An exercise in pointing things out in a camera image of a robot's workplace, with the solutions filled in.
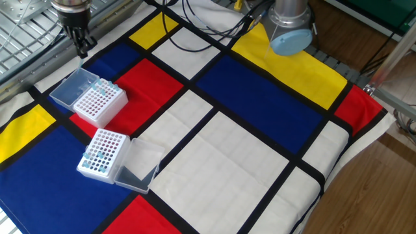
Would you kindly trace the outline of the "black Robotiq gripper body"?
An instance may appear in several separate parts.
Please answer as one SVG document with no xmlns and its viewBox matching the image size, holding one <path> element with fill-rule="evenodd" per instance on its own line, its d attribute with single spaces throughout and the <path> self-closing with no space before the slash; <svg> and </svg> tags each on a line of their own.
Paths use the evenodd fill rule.
<svg viewBox="0 0 416 234">
<path fill-rule="evenodd" d="M 90 10 L 84 10 L 76 13 L 58 11 L 58 18 L 66 33 L 74 30 L 89 31 L 88 24 L 91 20 Z"/>
</svg>

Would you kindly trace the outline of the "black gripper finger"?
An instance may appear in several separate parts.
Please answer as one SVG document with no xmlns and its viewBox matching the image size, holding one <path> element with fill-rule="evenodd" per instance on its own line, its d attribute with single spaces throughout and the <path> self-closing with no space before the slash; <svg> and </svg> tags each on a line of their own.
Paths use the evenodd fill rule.
<svg viewBox="0 0 416 234">
<path fill-rule="evenodd" d="M 86 58 L 88 52 L 93 49 L 98 43 L 96 39 L 89 34 L 89 30 L 79 31 L 77 46 L 77 54 L 80 58 Z"/>
<path fill-rule="evenodd" d="M 84 33 L 82 28 L 79 27 L 65 27 L 64 28 L 68 38 L 70 38 L 76 47 L 77 55 L 80 59 L 85 58 L 84 47 Z"/>
</svg>

